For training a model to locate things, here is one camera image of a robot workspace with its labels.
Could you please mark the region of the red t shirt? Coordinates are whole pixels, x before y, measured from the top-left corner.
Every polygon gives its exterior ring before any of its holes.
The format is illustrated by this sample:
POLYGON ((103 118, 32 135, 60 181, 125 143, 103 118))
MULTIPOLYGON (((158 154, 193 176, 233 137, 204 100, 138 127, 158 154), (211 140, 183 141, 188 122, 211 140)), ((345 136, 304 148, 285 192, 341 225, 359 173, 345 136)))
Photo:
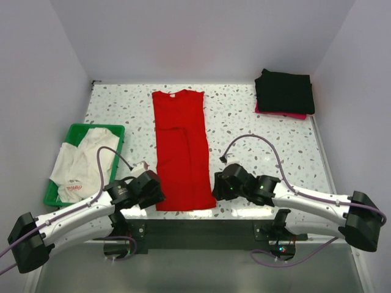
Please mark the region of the red t shirt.
POLYGON ((209 147, 202 92, 152 93, 156 132, 156 170, 166 199, 159 211, 212 209, 209 147))

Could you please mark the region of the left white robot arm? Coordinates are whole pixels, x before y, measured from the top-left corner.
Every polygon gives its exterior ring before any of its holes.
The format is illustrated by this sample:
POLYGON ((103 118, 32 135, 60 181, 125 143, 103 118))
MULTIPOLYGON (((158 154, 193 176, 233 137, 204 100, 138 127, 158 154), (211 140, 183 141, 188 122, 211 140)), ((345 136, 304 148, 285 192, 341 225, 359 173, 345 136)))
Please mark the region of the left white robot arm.
POLYGON ((19 216, 7 239, 9 251, 19 273, 29 273, 61 248, 98 238, 126 238, 129 229, 122 210, 147 208, 164 199, 160 179, 151 170, 115 180, 96 195, 56 212, 19 216))

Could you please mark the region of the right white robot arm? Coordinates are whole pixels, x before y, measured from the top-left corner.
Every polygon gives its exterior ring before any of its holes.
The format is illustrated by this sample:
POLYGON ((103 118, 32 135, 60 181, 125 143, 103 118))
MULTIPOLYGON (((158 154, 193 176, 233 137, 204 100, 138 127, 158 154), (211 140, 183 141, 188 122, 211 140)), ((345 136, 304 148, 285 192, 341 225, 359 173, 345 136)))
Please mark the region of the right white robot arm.
POLYGON ((272 233, 280 240, 318 234, 375 252, 384 224, 380 210, 363 192, 336 195, 291 187, 277 177, 253 176, 239 164, 214 174, 212 194, 218 201, 242 197, 257 206, 278 208, 272 233))

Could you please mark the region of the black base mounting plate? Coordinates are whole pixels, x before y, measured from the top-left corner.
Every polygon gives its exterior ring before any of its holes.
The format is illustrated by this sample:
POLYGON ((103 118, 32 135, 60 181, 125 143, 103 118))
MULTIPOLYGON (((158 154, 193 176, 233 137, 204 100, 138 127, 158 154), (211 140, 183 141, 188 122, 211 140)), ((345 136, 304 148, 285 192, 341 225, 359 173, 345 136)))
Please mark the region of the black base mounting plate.
POLYGON ((268 249, 271 241, 306 241, 275 232, 272 220, 126 220, 110 236, 137 254, 150 250, 268 249))

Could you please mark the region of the white t shirt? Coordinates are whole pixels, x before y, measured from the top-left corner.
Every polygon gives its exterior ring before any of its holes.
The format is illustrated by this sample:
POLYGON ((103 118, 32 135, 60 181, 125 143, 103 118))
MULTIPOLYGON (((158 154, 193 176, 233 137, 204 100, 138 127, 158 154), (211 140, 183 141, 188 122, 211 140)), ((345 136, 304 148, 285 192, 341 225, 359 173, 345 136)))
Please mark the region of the white t shirt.
POLYGON ((64 142, 49 177, 58 187, 58 199, 63 203, 77 203, 96 194, 101 184, 98 166, 107 184, 115 159, 113 152, 102 150, 98 163, 97 151, 102 146, 116 150, 118 145, 119 137, 107 128, 89 128, 78 146, 64 142))

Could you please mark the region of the pink folded t shirt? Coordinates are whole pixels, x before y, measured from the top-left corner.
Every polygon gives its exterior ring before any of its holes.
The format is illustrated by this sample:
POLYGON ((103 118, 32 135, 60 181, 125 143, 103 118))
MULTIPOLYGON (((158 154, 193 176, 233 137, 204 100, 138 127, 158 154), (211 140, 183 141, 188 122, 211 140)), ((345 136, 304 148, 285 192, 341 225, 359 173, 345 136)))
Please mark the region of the pink folded t shirt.
POLYGON ((286 110, 286 108, 280 107, 278 104, 257 103, 255 107, 255 113, 265 114, 265 115, 286 116, 298 120, 305 120, 307 118, 307 114, 289 112, 286 110))

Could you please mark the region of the black folded t shirt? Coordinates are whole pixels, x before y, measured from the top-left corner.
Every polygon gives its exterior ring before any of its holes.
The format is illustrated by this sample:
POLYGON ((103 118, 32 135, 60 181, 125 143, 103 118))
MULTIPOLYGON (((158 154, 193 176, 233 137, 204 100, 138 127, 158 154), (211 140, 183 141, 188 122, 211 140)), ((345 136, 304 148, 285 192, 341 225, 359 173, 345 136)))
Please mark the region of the black folded t shirt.
POLYGON ((315 103, 308 74, 263 69, 255 80, 257 109, 266 113, 313 115, 315 103))

